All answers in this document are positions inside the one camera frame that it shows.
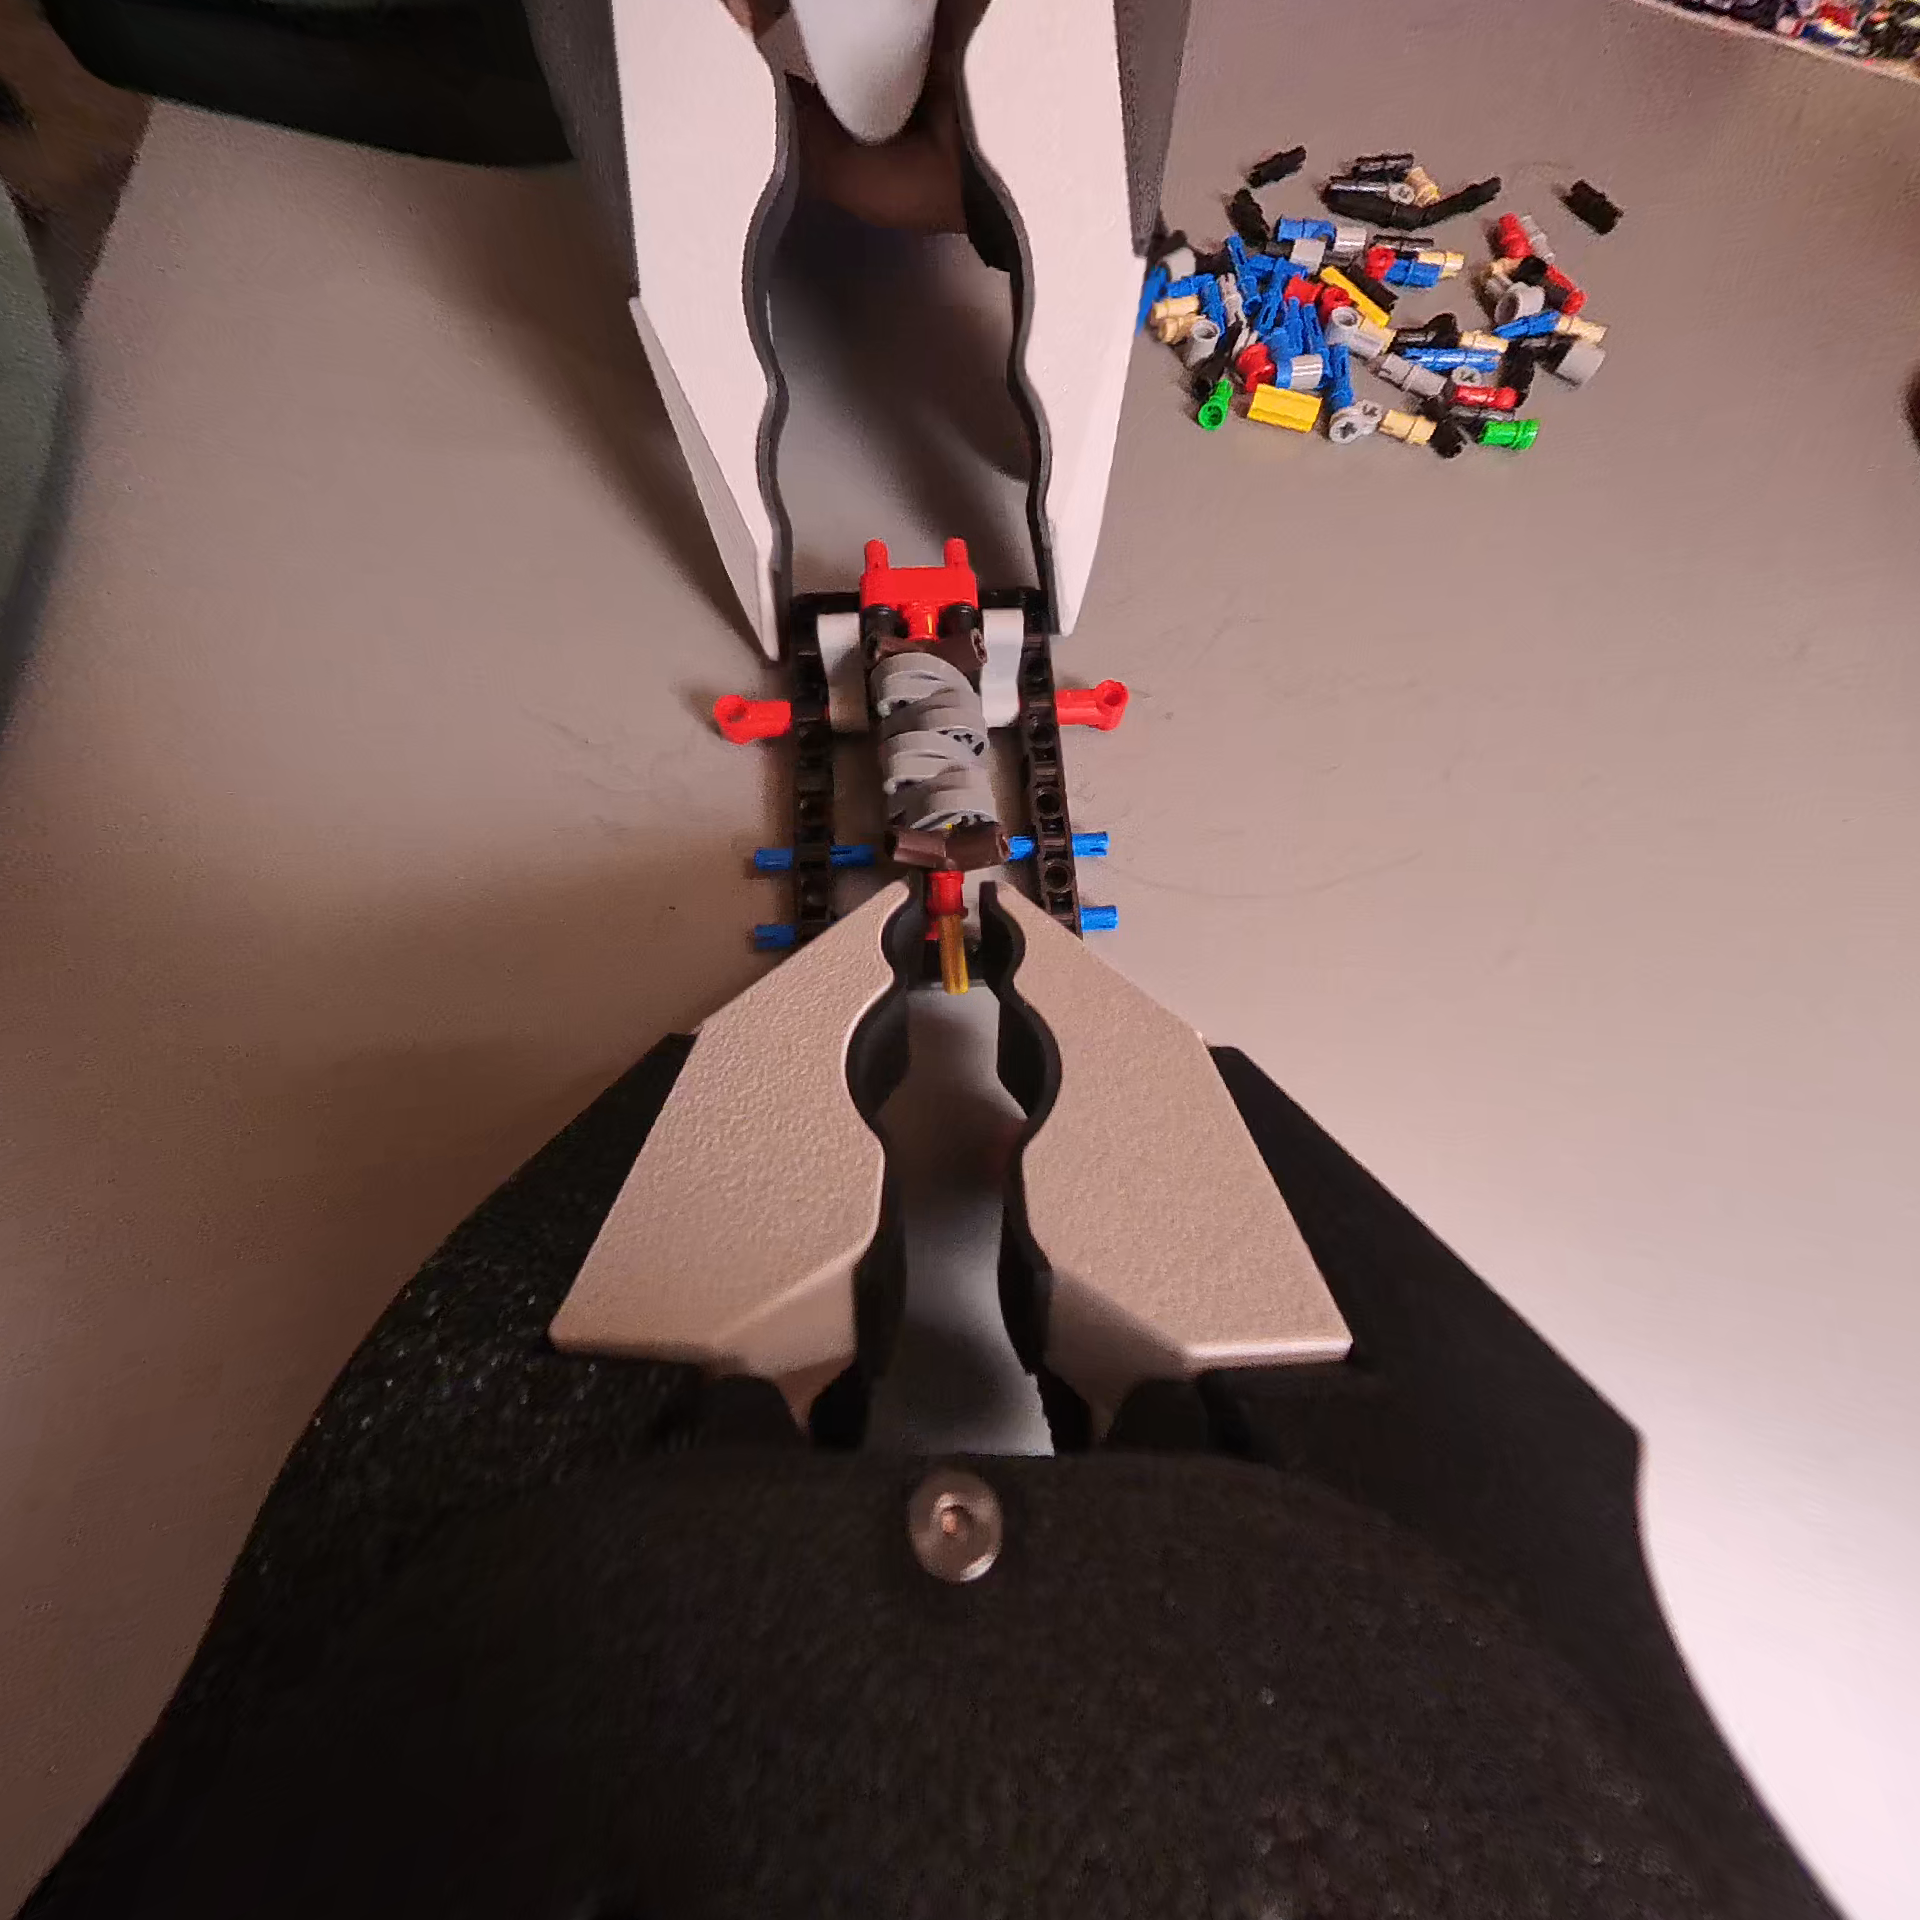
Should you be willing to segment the pile of small lego pieces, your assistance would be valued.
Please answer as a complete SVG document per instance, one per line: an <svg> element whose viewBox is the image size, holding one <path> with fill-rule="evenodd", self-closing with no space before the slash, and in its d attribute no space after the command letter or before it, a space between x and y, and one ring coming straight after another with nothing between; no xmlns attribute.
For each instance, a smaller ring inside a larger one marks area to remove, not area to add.
<svg viewBox="0 0 1920 1920"><path fill-rule="evenodd" d="M1246 420L1332 446L1399 445L1457 461L1530 451L1537 381L1583 387L1611 332L1537 217L1497 176L1442 183L1376 150L1311 183L1310 150L1264 154L1195 242L1156 222L1139 332L1183 362L1192 420Z"/></svg>

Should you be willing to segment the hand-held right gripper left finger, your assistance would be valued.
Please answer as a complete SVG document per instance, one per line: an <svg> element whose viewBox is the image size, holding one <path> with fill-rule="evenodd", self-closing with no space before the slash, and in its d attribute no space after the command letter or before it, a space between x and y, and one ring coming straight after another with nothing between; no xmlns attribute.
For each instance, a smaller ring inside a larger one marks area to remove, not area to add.
<svg viewBox="0 0 1920 1920"><path fill-rule="evenodd" d="M888 880L694 1033L548 1338L562 1352L756 1379L805 1425L856 1359L856 1265L881 1224L881 1138L853 1038L898 983Z"/></svg>

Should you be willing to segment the dark object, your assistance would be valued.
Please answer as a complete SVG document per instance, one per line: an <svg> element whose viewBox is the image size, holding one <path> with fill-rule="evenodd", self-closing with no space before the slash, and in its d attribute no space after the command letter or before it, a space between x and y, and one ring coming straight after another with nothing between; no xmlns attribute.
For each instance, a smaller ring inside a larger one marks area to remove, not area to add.
<svg viewBox="0 0 1920 1920"><path fill-rule="evenodd" d="M522 4L41 4L123 91L382 154L572 158Z"/></svg>

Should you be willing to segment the person's left hand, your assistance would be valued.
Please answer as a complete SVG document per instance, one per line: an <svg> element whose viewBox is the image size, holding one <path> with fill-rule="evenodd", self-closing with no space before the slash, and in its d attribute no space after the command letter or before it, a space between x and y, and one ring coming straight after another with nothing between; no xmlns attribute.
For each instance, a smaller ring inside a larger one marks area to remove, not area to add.
<svg viewBox="0 0 1920 1920"><path fill-rule="evenodd" d="M981 4L933 4L933 49L921 101L905 131L878 146L856 143L818 94L791 72L784 5L730 4L728 9L791 79L804 189L878 230L965 230L960 63Z"/></svg>

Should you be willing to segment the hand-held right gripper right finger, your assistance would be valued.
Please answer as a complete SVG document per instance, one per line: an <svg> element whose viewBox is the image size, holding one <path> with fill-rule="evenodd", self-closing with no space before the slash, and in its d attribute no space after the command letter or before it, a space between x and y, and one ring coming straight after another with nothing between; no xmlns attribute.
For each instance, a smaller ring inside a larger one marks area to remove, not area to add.
<svg viewBox="0 0 1920 1920"><path fill-rule="evenodd" d="M1000 1308L1051 1442L1101 1442L1147 1383L1344 1362L1352 1330L1199 1029L991 880L979 969L1023 1110Z"/></svg>

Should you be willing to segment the colourful printed box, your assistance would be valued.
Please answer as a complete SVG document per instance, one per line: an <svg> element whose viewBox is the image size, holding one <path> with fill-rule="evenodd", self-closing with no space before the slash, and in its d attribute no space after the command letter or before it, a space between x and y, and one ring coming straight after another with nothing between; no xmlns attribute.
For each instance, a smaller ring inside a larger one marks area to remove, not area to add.
<svg viewBox="0 0 1920 1920"><path fill-rule="evenodd" d="M1915 4L1664 4L1718 25L1915 82Z"/></svg>

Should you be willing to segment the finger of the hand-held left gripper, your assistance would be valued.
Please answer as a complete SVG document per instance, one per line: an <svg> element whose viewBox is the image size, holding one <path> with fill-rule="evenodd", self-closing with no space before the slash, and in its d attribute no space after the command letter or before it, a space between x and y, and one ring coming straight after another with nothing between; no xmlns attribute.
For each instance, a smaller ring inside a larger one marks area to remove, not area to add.
<svg viewBox="0 0 1920 1920"><path fill-rule="evenodd" d="M791 209L791 99L752 4L524 4L568 150L745 630L780 660L784 381L762 242Z"/></svg>
<svg viewBox="0 0 1920 1920"><path fill-rule="evenodd" d="M1010 391L1030 437L1029 528L1070 632L1108 517L1189 4L987 4L964 127L1015 281Z"/></svg>

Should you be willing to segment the lego frame with gear shaft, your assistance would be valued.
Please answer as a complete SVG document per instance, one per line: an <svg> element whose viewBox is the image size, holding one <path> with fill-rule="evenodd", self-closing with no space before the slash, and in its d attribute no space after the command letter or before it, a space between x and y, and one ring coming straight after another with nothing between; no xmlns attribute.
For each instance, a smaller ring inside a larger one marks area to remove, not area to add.
<svg viewBox="0 0 1920 1920"><path fill-rule="evenodd" d="M756 952L813 944L835 886L881 872L921 898L923 966L949 997L972 983L972 874L1023 870L1067 934L1121 924L1081 888L1111 838L1070 824L1065 739L1115 731L1128 686L1058 686L1035 587L981 587L964 538L913 566L870 538L856 587L791 603L784 660L784 695L725 693L709 710L736 749L791 749L788 842L752 857L791 886L791 914L754 924Z"/></svg>

